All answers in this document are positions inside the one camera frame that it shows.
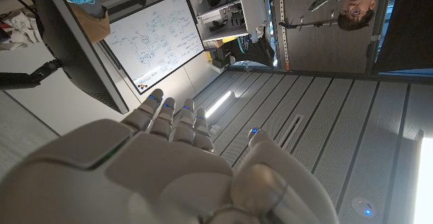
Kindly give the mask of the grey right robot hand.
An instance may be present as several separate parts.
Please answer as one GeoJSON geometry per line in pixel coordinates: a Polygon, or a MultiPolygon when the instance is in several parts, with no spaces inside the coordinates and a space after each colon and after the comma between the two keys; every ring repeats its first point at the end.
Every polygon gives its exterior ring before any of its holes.
{"type": "Polygon", "coordinates": [[[97,120],[25,157],[1,180],[2,223],[337,223],[324,187],[259,128],[237,170],[205,111],[160,89],[120,122],[97,120]]]}

